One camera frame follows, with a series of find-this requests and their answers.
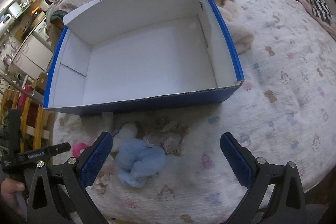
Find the washing machine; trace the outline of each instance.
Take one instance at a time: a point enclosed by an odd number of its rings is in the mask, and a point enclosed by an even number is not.
[[[47,41],[49,38],[46,19],[42,20],[39,25],[34,30],[33,35],[36,37],[36,34],[40,36],[44,41]]]

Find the brown bear print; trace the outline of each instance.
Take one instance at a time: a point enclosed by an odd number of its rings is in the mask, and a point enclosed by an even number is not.
[[[181,215],[180,219],[183,219],[185,223],[194,223],[190,215]]]
[[[271,102],[271,103],[274,103],[278,100],[278,98],[273,94],[273,92],[271,90],[266,90],[265,93],[264,93],[265,97],[268,98],[268,100]]]
[[[172,201],[175,199],[174,190],[169,188],[167,184],[161,189],[160,194],[157,195],[159,200]]]
[[[274,56],[275,52],[272,50],[272,48],[270,46],[266,46],[265,50],[268,51],[269,56]]]
[[[320,68],[317,68],[316,71],[319,73],[321,77],[323,77],[323,73],[321,72]]]

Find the cabinet door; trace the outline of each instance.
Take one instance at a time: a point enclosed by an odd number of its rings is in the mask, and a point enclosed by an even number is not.
[[[22,52],[43,70],[47,68],[49,61],[53,56],[53,53],[33,35],[30,35],[27,38]]]
[[[24,54],[18,53],[13,60],[13,63],[26,74],[28,74],[31,78],[36,79],[39,77],[42,69],[34,64],[29,58],[27,58]]]

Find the brown cardboard box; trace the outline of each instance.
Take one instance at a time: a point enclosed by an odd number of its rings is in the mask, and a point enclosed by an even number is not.
[[[47,75],[44,72],[41,72],[39,77],[31,84],[31,87],[43,95],[46,83]]]

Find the open box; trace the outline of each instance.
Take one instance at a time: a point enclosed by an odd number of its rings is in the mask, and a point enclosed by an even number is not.
[[[46,109],[83,115],[221,103],[244,80],[213,0],[94,0],[63,21]]]

